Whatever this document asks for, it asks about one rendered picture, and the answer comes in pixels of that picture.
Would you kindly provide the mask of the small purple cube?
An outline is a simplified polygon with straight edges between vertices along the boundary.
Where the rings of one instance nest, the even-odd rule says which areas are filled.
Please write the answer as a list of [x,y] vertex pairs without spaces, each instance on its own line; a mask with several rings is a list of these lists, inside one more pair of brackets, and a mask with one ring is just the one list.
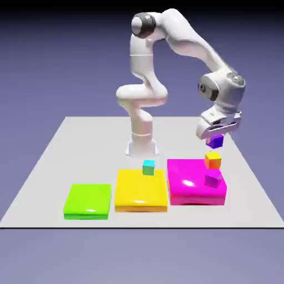
[[206,139],[206,145],[212,149],[217,149],[223,146],[224,135],[215,135]]

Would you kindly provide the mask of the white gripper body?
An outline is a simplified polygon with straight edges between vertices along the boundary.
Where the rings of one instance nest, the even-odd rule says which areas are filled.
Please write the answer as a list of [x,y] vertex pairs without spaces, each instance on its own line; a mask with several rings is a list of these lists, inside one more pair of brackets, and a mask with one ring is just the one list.
[[201,116],[197,124],[196,135],[201,140],[217,135],[225,135],[235,131],[240,122],[240,116],[213,116],[210,118]]

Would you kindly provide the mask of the small cyan cube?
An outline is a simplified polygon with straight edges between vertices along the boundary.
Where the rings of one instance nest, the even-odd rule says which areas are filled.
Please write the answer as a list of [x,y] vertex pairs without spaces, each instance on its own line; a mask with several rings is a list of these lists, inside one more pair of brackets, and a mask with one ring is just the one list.
[[154,175],[155,161],[154,160],[144,160],[143,161],[143,174],[144,175]]

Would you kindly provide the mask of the large magenta box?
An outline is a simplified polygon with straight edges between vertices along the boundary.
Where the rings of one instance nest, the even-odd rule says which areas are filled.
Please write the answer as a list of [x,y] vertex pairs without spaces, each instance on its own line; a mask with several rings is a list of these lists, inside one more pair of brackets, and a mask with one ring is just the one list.
[[167,160],[171,205],[224,205],[227,185],[222,177],[217,188],[205,185],[208,168],[203,159]]

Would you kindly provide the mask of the small orange cube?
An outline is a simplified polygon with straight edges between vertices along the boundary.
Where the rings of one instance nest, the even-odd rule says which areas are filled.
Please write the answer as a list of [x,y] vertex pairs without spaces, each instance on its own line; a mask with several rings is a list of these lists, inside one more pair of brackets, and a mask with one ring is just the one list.
[[221,156],[216,152],[208,152],[205,154],[204,163],[208,169],[219,169],[221,166]]

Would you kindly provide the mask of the large green box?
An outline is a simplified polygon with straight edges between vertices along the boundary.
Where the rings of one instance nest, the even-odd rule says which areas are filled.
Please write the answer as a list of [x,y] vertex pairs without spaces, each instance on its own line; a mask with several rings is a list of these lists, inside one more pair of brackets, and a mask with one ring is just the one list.
[[65,220],[107,220],[110,184],[73,184],[63,207]]

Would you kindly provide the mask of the small magenta cube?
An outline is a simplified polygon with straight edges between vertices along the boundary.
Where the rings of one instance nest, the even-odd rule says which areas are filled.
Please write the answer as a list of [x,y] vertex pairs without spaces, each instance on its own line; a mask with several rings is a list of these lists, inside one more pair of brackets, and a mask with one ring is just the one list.
[[219,169],[207,169],[205,173],[205,185],[217,188],[221,182],[222,174]]

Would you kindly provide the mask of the large yellow box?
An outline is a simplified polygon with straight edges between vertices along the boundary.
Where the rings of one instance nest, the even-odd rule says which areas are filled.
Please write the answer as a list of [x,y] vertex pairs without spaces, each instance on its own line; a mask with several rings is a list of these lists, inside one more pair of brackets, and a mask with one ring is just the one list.
[[116,212],[166,212],[168,196],[163,169],[144,175],[138,169],[120,169],[116,180]]

